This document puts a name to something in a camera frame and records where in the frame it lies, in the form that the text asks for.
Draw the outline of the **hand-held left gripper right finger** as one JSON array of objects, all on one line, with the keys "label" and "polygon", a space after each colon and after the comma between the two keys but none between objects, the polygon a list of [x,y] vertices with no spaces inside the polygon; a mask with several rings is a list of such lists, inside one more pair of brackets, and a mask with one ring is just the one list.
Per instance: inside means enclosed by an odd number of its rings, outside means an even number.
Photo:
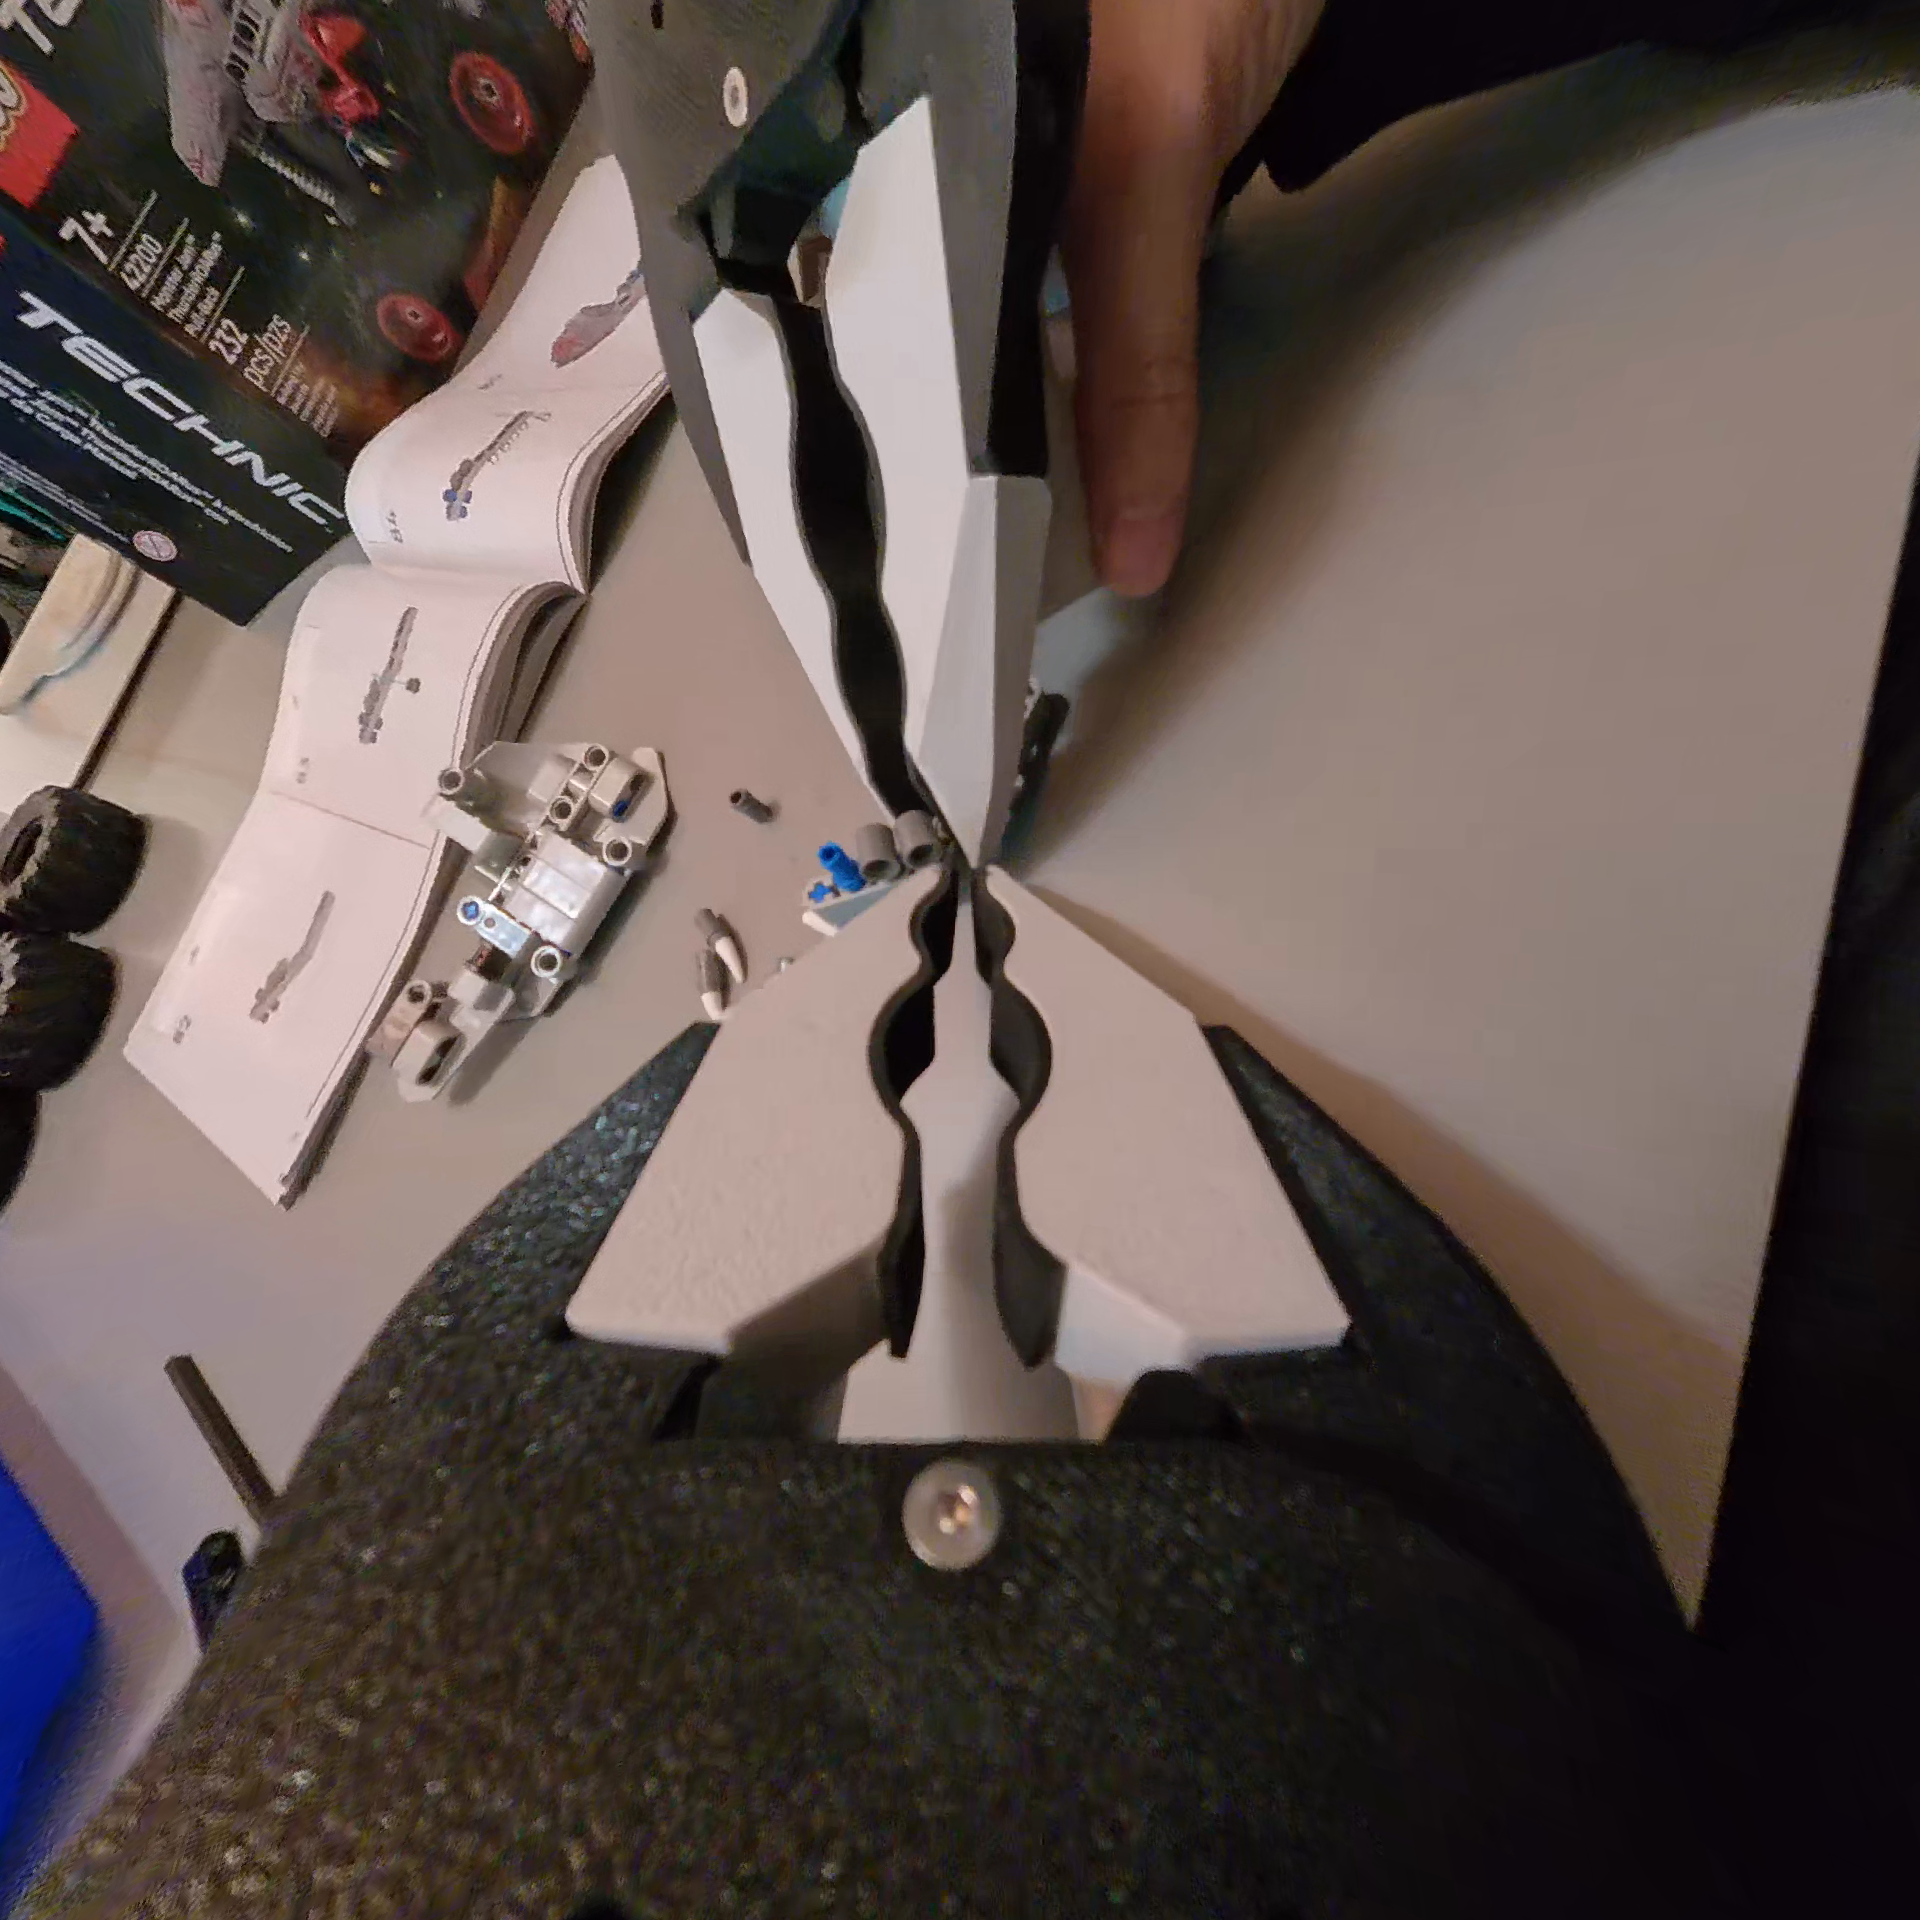
[{"label": "hand-held left gripper right finger", "polygon": [[991,1285],[1027,1363],[1130,1389],[1322,1352],[1350,1314],[1196,1016],[1020,883],[973,883],[995,1146]]}]

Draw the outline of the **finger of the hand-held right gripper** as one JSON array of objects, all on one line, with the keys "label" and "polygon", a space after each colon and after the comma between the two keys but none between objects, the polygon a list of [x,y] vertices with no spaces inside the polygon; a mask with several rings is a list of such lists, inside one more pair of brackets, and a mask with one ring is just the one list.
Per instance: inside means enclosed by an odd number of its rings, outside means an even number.
[{"label": "finger of the hand-held right gripper", "polygon": [[968,448],[957,217],[936,104],[914,101],[855,160],[824,278],[835,373],[877,482],[879,602],[903,665],[903,747],[960,854],[1000,842],[1032,654],[1048,482]]},{"label": "finger of the hand-held right gripper", "polygon": [[693,345],[762,599],[879,816],[939,819],[918,744],[939,619],[906,549],[917,525],[884,502],[879,445],[824,311],[725,285]]}]

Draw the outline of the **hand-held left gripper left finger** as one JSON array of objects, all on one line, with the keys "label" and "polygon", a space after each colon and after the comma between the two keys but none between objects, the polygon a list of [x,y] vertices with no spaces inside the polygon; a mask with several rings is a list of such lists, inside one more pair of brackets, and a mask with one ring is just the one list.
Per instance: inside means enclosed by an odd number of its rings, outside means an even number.
[{"label": "hand-held left gripper left finger", "polygon": [[567,1303],[576,1336],[718,1360],[906,1352],[950,869],[903,877],[734,1008]]}]

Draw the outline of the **person's right hand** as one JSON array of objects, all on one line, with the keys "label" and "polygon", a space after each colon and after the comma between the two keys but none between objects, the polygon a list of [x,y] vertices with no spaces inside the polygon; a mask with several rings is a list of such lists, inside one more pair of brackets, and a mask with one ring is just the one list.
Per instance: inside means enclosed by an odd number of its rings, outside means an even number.
[{"label": "person's right hand", "polygon": [[1093,2],[1060,256],[1095,575],[1159,591],[1198,434],[1198,285],[1219,191],[1322,2]]}]

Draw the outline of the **black beam brick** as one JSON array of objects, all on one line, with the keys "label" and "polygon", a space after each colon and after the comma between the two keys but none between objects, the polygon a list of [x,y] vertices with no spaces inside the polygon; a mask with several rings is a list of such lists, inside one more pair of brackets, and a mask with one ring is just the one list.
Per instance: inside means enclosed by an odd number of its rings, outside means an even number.
[{"label": "black beam brick", "polygon": [[1024,696],[1024,720],[1020,736],[1020,754],[1014,761],[1014,784],[1005,826],[1000,832],[997,859],[1014,864],[1024,854],[1038,826],[1040,806],[1048,778],[1053,754],[1060,744],[1062,731],[1072,713],[1072,702],[1051,688],[1029,683]]}]

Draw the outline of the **small blue and grey brick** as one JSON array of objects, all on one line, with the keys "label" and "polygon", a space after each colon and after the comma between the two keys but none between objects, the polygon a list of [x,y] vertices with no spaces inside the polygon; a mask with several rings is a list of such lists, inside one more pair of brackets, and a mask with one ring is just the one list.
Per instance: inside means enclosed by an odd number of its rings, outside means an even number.
[{"label": "small blue and grey brick", "polygon": [[840,842],[820,842],[816,857],[820,874],[805,889],[799,922],[823,936],[870,912],[903,874],[895,854],[858,854]]}]

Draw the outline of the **grey toy brick assembly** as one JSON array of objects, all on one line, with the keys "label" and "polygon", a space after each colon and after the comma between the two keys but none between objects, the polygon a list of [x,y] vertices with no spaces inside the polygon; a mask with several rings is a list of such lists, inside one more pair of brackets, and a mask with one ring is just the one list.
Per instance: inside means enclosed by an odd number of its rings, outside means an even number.
[{"label": "grey toy brick assembly", "polygon": [[367,1034],[371,1059],[414,1104],[562,998],[674,803],[654,747],[498,741],[440,768],[426,816],[468,857],[451,907],[468,952],[446,975],[408,978]]}]

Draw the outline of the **toy brick set box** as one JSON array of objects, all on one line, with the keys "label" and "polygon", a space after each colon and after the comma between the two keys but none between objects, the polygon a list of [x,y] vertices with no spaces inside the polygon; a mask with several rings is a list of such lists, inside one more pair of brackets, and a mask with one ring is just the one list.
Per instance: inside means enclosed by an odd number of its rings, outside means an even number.
[{"label": "toy brick set box", "polygon": [[4,504],[251,621],[456,368],[590,78],[578,2],[4,2]]}]

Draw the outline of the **open instruction booklet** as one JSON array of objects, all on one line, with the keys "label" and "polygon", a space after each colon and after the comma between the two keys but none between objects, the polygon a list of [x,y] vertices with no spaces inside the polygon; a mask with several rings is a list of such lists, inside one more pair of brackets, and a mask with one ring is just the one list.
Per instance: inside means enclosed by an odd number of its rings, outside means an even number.
[{"label": "open instruction booklet", "polygon": [[126,1043],[255,1187],[308,1179],[451,870],[446,768],[508,733],[528,638],[590,589],[595,502],[664,395],[632,198],[582,167],[516,296],[357,457],[255,793]]}]

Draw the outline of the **black axle rod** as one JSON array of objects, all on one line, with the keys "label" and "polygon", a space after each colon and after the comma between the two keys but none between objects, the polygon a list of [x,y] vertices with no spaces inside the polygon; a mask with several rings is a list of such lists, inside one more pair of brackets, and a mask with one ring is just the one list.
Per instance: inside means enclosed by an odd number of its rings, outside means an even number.
[{"label": "black axle rod", "polygon": [[276,1505],[276,1488],[198,1362],[180,1352],[172,1354],[162,1370],[239,1505],[255,1527],[268,1527]]}]

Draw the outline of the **small dark blue brick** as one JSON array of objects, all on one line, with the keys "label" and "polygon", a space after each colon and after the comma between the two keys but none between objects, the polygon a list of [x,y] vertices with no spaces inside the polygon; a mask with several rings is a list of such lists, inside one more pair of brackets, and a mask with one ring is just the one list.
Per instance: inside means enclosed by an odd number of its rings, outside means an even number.
[{"label": "small dark blue brick", "polygon": [[206,1533],[184,1555],[180,1582],[198,1651],[213,1640],[247,1569],[245,1542],[226,1527]]}]

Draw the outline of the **white container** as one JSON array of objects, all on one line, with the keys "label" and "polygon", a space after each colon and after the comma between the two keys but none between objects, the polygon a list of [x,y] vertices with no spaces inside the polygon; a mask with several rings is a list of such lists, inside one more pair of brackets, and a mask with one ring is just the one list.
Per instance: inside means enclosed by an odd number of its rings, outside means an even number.
[{"label": "white container", "polygon": [[117,549],[86,534],[67,543],[4,650],[4,803],[88,781],[176,600]]}]

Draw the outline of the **blue container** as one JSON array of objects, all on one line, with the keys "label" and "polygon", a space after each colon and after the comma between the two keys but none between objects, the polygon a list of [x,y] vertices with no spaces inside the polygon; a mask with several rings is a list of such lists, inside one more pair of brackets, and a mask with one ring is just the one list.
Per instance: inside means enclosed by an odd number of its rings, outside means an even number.
[{"label": "blue container", "polygon": [[36,1505],[3,1469],[3,1839],[32,1795],[42,1747],[84,1678],[94,1597]]}]

